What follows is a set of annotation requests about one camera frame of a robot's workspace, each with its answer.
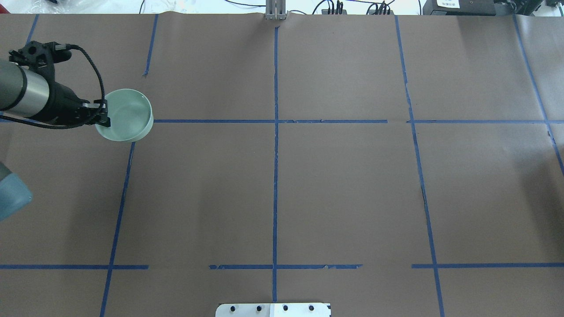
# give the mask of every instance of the plastic wrap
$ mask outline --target plastic wrap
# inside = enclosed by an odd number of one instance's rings
[[[27,13],[31,14],[126,14],[138,11],[142,0],[31,0]],[[174,11],[176,0],[146,0],[142,13],[162,13]]]

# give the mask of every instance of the table surface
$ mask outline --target table surface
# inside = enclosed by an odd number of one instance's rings
[[[0,15],[0,51],[79,44],[155,114],[133,144],[0,122],[34,193],[0,222],[0,314],[561,316],[562,26]],[[56,71],[98,98],[82,56]]]

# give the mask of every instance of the white metal plate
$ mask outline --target white metal plate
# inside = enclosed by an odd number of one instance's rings
[[[222,304],[215,317],[331,317],[327,303]]]

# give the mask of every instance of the black box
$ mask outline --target black box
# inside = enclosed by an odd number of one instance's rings
[[[494,0],[427,0],[423,14],[494,16],[496,11]]]

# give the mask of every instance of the light green cup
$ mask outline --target light green cup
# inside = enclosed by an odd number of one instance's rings
[[[103,137],[118,142],[135,142],[151,131],[153,109],[145,95],[133,89],[119,89],[105,98],[112,126],[96,125],[98,133]]]

